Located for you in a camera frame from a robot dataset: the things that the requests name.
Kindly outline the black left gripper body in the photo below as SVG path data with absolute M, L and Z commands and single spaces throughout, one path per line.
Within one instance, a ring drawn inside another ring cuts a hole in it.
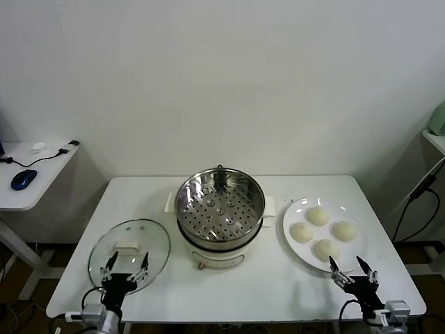
M 122 315 L 122 304 L 125 296 L 136 290 L 136 281 L 130 276 L 130 273 L 112 273 L 110 280 L 103 280 L 105 290 L 103 304 L 107 311 Z

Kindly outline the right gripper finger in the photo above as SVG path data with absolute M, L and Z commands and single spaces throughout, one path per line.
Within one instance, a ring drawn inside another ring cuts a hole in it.
M 335 260 L 329 256 L 330 268 L 332 271 L 331 278 L 338 286 L 345 286 L 353 283 L 353 279 L 339 270 Z
M 357 256 L 357 261 L 359 262 L 362 271 L 366 274 L 369 281 L 377 281 L 377 271 L 372 270 L 368 263 L 359 256 Z

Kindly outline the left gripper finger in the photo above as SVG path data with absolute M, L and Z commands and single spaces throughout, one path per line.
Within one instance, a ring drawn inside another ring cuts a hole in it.
M 127 280 L 134 283 L 141 283 L 149 273 L 149 253 L 146 252 L 140 268 L 133 274 L 131 274 Z
M 106 265 L 104 267 L 100 268 L 102 282 L 111 279 L 111 272 L 112 272 L 113 266 L 114 266 L 117 258 L 118 258 L 118 252 L 115 251 L 114 254 L 108 259 Z

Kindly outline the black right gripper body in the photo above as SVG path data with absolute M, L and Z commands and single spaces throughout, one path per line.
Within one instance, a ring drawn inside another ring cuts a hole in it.
M 384 308 L 384 304 L 377 295 L 378 283 L 371 282 L 366 276 L 353 276 L 351 280 L 353 282 L 346 283 L 343 290 L 356 297 L 362 312 L 373 312 Z

